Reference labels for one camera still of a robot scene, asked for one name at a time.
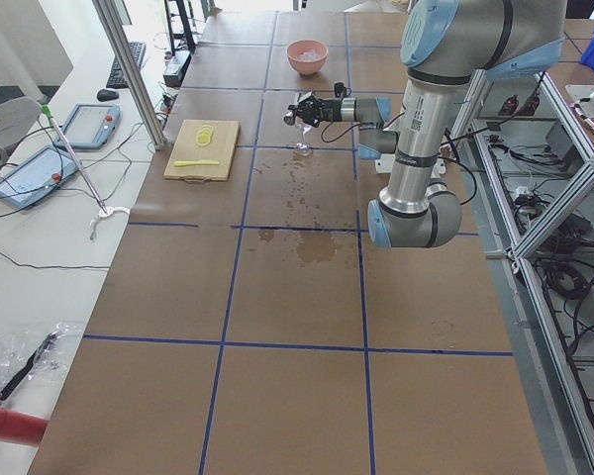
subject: gray chair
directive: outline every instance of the gray chair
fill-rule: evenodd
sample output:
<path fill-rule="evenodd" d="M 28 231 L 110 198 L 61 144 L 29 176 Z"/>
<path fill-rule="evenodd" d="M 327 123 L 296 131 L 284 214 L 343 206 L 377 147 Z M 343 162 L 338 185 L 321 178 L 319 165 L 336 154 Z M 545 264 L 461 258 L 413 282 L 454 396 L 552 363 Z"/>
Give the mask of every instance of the gray chair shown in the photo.
<path fill-rule="evenodd" d="M 7 162 L 41 112 L 40 104 L 26 96 L 0 104 L 0 166 Z"/>

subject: pink bowl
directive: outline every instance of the pink bowl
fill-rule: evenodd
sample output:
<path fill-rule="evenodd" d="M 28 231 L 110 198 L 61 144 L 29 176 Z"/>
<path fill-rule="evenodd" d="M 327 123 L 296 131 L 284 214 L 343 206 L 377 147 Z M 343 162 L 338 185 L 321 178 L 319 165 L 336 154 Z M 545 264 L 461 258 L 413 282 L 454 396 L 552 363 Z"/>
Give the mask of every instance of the pink bowl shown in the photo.
<path fill-rule="evenodd" d="M 290 45 L 286 54 L 293 69 L 307 76 L 324 66 L 328 57 L 328 47 L 315 40 L 302 40 Z"/>

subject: bottle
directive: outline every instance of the bottle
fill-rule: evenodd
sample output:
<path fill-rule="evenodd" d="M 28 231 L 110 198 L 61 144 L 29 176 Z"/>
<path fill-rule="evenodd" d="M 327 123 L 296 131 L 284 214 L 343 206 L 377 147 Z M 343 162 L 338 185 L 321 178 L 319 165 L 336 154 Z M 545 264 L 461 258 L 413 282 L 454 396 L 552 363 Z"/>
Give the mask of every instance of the bottle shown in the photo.
<path fill-rule="evenodd" d="M 514 96 L 509 97 L 504 101 L 502 104 L 502 108 L 499 110 L 498 115 L 500 116 L 512 116 L 517 111 L 519 107 L 519 100 L 517 99 L 517 94 Z"/>
<path fill-rule="evenodd" d="M 530 97 L 528 102 L 526 104 L 524 104 L 524 107 L 522 108 L 522 110 L 519 112 L 520 116 L 533 116 L 535 114 L 535 112 L 537 111 L 537 107 L 539 106 L 540 103 L 540 98 L 539 98 L 539 92 L 535 93 L 534 96 Z"/>

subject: computer mouse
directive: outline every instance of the computer mouse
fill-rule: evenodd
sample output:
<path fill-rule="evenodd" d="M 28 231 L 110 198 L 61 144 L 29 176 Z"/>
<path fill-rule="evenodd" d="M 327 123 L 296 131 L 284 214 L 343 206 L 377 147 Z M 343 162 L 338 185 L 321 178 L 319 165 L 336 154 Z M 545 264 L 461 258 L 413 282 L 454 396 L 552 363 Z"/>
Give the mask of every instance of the computer mouse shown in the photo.
<path fill-rule="evenodd" d="M 112 101 L 118 98 L 119 91 L 115 91 L 114 89 L 99 89 L 99 92 L 97 92 L 97 100 L 99 102 Z"/>

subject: wooden cutting board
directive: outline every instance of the wooden cutting board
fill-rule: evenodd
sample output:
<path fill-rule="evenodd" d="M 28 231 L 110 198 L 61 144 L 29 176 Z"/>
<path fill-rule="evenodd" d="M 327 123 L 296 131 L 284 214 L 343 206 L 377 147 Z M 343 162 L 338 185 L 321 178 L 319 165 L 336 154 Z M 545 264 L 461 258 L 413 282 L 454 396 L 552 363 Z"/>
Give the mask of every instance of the wooden cutting board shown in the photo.
<path fill-rule="evenodd" d="M 211 143 L 201 146 L 196 136 L 203 126 L 211 126 Z M 163 176 L 170 180 L 227 181 L 234 158 L 240 123 L 238 121 L 183 121 Z M 215 160 L 214 165 L 174 166 L 176 161 Z"/>

